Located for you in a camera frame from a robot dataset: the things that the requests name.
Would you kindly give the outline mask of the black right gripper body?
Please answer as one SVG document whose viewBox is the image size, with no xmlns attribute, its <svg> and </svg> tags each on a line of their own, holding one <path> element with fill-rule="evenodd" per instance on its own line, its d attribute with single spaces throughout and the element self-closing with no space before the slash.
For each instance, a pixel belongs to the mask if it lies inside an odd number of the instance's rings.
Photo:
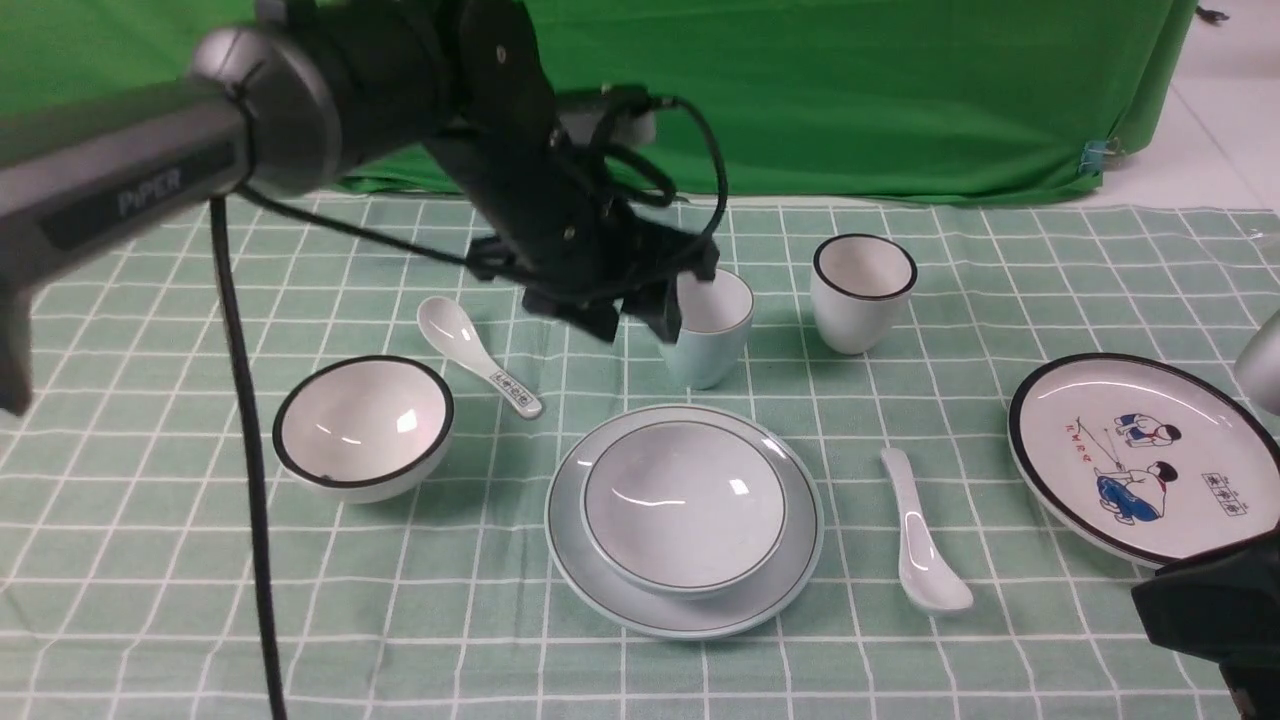
<svg viewBox="0 0 1280 720">
<path fill-rule="evenodd" d="M 1279 716 L 1279 529 L 1170 562 L 1132 598 L 1152 644 L 1219 666 L 1243 719 Z"/>
</svg>

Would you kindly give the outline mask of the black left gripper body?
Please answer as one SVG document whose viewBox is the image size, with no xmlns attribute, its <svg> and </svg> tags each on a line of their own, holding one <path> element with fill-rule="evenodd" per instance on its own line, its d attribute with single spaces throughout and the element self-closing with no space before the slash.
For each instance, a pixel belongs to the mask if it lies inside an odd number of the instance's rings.
<svg viewBox="0 0 1280 720">
<path fill-rule="evenodd" d="M 655 95 L 658 111 L 686 111 L 704 138 L 714 168 L 721 146 L 701 110 L 678 95 Z M 538 313 L 550 305 L 622 302 L 653 282 L 684 273 L 708 282 L 719 250 L 714 211 L 699 232 L 640 217 L 637 206 L 668 208 L 673 179 L 634 149 L 570 141 L 556 110 L 517 124 L 484 128 L 471 120 L 425 143 L 489 223 L 493 234 L 472 243 L 466 263 L 480 279 L 516 281 Z"/>
</svg>

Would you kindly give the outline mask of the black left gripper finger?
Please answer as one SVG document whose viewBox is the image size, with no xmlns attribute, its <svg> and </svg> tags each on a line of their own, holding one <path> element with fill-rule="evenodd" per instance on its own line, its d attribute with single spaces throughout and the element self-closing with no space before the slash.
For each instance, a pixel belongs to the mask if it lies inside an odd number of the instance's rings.
<svg viewBox="0 0 1280 720">
<path fill-rule="evenodd" d="M 618 333 L 620 313 L 612 302 L 552 304 L 549 316 L 582 331 L 605 345 Z"/>
<path fill-rule="evenodd" d="M 643 322 L 662 343 L 675 343 L 682 327 L 677 282 L 653 282 L 625 295 L 625 313 Z"/>
</svg>

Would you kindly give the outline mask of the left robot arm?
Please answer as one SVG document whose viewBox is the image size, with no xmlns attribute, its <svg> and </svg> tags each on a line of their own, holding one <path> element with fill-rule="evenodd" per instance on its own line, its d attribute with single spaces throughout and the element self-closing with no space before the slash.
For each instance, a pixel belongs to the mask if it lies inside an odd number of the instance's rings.
<svg viewBox="0 0 1280 720">
<path fill-rule="evenodd" d="M 462 256 L 421 255 L 525 288 L 524 307 L 609 342 L 621 314 L 673 342 L 676 281 L 716 277 L 723 209 L 694 233 L 636 214 L 675 183 L 639 156 L 652 114 L 686 99 L 639 85 L 556 92 L 521 1 L 259 1 L 206 35 L 187 76 L 3 120 L 3 409 L 33 398 L 31 304 L 44 286 L 229 193 L 284 199 L 424 147 L 489 223 Z"/>
</svg>

